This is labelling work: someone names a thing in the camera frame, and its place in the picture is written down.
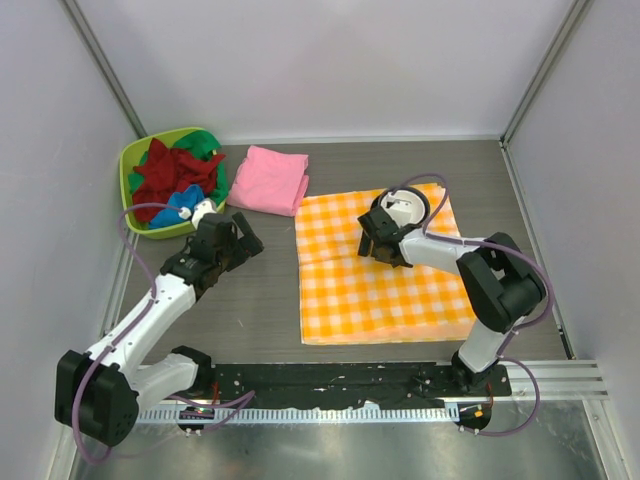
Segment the black white bowl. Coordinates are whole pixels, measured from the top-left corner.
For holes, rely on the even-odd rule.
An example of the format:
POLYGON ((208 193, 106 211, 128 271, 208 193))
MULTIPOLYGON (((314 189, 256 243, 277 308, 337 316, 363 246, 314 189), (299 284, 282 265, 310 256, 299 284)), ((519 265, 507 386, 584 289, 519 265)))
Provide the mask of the black white bowl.
POLYGON ((376 200, 377 205, 381 206, 381 201, 387 196, 392 196, 392 197, 403 199, 403 200, 409 200, 412 202, 415 210, 414 222, 412 224, 407 224, 407 225, 421 225, 428 218, 430 214, 430 204, 426 196, 422 192, 420 192, 419 190, 413 187, 407 186, 407 187, 391 188, 385 191, 384 193, 382 193, 378 197, 378 199, 376 200))

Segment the blue t shirt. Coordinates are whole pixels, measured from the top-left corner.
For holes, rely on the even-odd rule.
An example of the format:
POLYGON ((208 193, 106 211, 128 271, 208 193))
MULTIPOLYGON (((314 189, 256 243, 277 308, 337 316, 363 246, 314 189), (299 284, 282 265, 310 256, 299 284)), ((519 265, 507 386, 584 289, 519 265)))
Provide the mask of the blue t shirt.
POLYGON ((203 200, 203 190, 196 184, 189 185, 183 192, 174 192, 168 199, 168 207, 151 219, 149 228, 166 228, 189 220, 195 206, 203 200))

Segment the orange checkered cloth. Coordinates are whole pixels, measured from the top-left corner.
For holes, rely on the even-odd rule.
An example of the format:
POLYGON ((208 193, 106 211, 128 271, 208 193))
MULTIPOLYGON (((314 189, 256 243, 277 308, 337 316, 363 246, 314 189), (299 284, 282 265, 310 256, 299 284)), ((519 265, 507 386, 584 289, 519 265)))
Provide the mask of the orange checkered cloth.
POLYGON ((393 268, 358 255, 378 191, 303 199, 295 216, 300 330, 306 345, 463 340, 475 315, 462 280, 427 266, 393 268))

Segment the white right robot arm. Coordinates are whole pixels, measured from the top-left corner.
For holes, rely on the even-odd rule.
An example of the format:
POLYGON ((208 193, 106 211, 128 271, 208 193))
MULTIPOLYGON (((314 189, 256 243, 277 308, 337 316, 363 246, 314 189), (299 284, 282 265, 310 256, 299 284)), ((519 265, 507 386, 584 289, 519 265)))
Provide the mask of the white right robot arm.
POLYGON ((400 226, 381 206, 358 222, 363 230, 360 256, 392 267, 427 266, 459 276, 475 322, 451 359, 451 380, 460 393, 477 393, 525 317, 551 298, 539 267, 501 232, 486 239, 437 235, 416 224, 400 226))

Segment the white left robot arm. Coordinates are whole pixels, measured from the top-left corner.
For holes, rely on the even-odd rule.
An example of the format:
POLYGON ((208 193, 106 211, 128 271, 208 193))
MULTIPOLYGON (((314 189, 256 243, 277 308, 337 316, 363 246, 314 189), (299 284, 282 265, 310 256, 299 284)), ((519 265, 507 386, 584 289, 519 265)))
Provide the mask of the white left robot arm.
POLYGON ((55 419, 76 442, 89 437, 120 444, 138 414, 176 393, 205 397, 213 385, 209 355, 174 348, 162 361, 142 361, 164 333, 212 288, 219 277, 264 249, 245 216, 207 213, 185 246, 152 278, 146 295, 86 352, 66 352, 56 368, 55 419))

